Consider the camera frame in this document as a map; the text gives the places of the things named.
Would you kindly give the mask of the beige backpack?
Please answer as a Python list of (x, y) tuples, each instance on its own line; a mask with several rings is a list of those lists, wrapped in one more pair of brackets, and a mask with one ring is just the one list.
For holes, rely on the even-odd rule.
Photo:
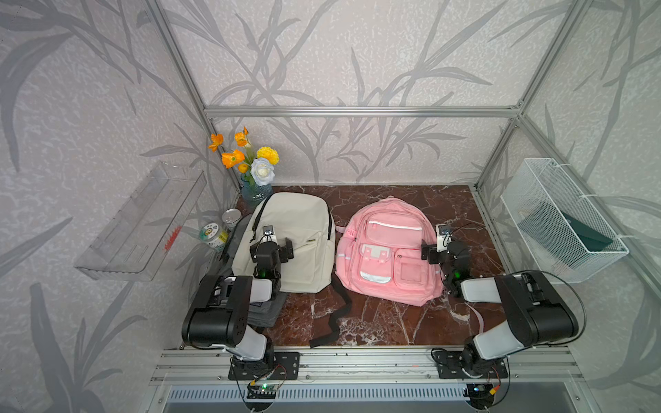
[(250, 248), (260, 242), (263, 227), (273, 225), (277, 244), (290, 239), (294, 258), (282, 264), (281, 292), (317, 294), (332, 286), (344, 305), (329, 318), (330, 333), (309, 342), (312, 348), (331, 345), (339, 339), (339, 320), (349, 315), (352, 300), (335, 274), (336, 226), (325, 200), (310, 194), (279, 192), (256, 207), (232, 263), (234, 275), (253, 275), (256, 264)]

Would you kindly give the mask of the grey backpack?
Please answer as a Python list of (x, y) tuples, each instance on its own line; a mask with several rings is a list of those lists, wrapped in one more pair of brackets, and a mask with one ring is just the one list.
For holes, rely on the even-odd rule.
[[(227, 244), (218, 260), (217, 275), (228, 277), (232, 275), (232, 263), (239, 249), (241, 239), (251, 220), (251, 215), (244, 216), (229, 235)], [(249, 309), (248, 324), (252, 327), (274, 327), (280, 317), (282, 308), (287, 301), (288, 293), (276, 292), (274, 299), (268, 302), (252, 303)]]

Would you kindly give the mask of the pink backpack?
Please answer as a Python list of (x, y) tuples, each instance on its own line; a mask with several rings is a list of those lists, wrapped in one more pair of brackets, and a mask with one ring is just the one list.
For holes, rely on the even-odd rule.
[(389, 197), (359, 210), (337, 246), (335, 274), (349, 291), (424, 306), (447, 294), (442, 270), (421, 259), (436, 226), (415, 206)]

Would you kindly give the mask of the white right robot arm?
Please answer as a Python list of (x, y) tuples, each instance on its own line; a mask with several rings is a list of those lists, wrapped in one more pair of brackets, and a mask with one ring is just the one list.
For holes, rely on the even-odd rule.
[(463, 349), (435, 348), (430, 356), (441, 379), (486, 379), (492, 373), (505, 378), (505, 360), (536, 345), (565, 345), (586, 327), (549, 281), (553, 274), (522, 270), (509, 275), (475, 278), (466, 244), (450, 242), (444, 248), (422, 244), (423, 260), (442, 270), (446, 293), (464, 303), (500, 304), (505, 320), (468, 338)]

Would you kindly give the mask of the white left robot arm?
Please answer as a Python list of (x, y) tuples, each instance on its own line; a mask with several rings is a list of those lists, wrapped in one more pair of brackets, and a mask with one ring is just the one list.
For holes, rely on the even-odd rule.
[(264, 236), (251, 246), (255, 275), (205, 275), (182, 323), (183, 344), (225, 349), (241, 367), (273, 368), (273, 344), (249, 326), (250, 306), (280, 294), (282, 264), (293, 258), (290, 239), (280, 246)]

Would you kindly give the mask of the sunflower label plastic can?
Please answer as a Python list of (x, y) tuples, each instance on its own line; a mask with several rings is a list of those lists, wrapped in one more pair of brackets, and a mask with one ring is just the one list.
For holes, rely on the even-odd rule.
[(222, 225), (214, 222), (206, 224), (199, 232), (201, 241), (218, 252), (222, 252), (225, 248), (228, 235), (228, 231)]

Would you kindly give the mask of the blue glass vase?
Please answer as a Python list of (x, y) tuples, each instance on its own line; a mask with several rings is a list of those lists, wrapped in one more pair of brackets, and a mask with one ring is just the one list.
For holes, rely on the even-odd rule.
[(246, 203), (258, 205), (273, 193), (273, 189), (270, 184), (262, 186), (257, 185), (246, 175), (241, 175), (240, 178), (243, 184), (241, 195)]

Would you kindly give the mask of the artificial flower bouquet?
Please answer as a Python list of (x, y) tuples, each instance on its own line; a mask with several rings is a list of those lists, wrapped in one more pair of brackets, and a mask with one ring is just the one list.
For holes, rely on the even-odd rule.
[(239, 146), (234, 151), (221, 153), (221, 161), (228, 169), (236, 168), (240, 177), (251, 188), (265, 187), (275, 180), (275, 167), (280, 162), (279, 152), (269, 146), (256, 149), (250, 141), (250, 133), (245, 127), (234, 135)]

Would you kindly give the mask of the red marker on shelf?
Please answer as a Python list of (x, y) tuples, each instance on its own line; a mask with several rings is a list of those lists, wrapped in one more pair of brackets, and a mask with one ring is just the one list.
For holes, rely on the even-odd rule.
[(167, 239), (166, 242), (165, 242), (165, 246), (164, 246), (164, 250), (165, 250), (165, 251), (169, 251), (169, 250), (172, 248), (172, 246), (173, 246), (173, 244), (176, 242), (177, 237), (178, 237), (178, 235), (180, 234), (181, 230), (182, 230), (182, 227), (181, 227), (180, 225), (178, 225), (178, 226), (172, 231), (172, 233), (170, 234), (170, 236), (168, 237), (168, 239)]

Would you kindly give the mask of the green box in basket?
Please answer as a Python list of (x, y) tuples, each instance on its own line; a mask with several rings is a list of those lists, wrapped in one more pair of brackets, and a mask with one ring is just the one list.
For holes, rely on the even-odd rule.
[(581, 265), (591, 253), (617, 251), (611, 237), (602, 235), (546, 201), (527, 215), (519, 228), (570, 268)]

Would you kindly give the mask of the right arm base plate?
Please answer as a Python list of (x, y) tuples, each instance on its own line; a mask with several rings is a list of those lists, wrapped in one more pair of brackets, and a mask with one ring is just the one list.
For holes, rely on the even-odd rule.
[(504, 359), (484, 360), (468, 350), (442, 348), (432, 349), (430, 356), (440, 379), (502, 380), (510, 376)]

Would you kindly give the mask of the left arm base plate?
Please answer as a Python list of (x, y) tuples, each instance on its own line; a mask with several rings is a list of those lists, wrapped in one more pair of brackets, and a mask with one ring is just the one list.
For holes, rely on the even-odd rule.
[(299, 352), (267, 352), (259, 361), (230, 359), (229, 380), (297, 380), (301, 366)]

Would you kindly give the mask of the clear acrylic wall shelf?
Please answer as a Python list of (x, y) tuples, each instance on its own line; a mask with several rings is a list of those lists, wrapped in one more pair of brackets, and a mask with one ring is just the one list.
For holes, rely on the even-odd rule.
[(74, 268), (93, 280), (149, 282), (170, 252), (166, 240), (183, 227), (206, 185), (202, 170), (156, 163)]

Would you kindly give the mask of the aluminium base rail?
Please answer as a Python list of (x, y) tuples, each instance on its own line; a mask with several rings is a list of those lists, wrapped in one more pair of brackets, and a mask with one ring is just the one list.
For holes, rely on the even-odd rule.
[[(413, 384), (469, 382), (471, 377), (460, 368), (437, 365), (428, 346), (409, 347), (281, 347), (282, 352), (300, 354), (294, 371), (294, 384)], [(489, 373), (476, 381), (497, 385), (516, 382), (581, 383), (585, 377), (567, 347), (528, 349), (497, 364), (506, 375)], [(220, 351), (165, 351), (149, 385), (225, 385), (231, 367), (231, 356)]]

